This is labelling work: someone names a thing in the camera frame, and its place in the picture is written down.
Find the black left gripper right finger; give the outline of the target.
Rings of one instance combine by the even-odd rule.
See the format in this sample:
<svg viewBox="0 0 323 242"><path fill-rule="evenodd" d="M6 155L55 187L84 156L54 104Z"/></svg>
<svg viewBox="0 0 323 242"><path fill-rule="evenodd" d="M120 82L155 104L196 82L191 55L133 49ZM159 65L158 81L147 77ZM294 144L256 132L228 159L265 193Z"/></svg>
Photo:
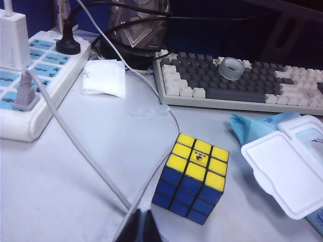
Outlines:
<svg viewBox="0 0 323 242"><path fill-rule="evenodd" d="M162 242L161 235L150 210L147 210L145 213L144 242Z"/></svg>

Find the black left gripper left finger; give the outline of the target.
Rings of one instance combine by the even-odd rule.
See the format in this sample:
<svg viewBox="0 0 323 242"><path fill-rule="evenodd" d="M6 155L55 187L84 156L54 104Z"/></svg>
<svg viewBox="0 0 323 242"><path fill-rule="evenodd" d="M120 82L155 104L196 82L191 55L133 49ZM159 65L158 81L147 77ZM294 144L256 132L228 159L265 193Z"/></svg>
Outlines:
<svg viewBox="0 0 323 242"><path fill-rule="evenodd" d="M114 241L140 242L143 241L144 213L137 209L127 220Z"/></svg>

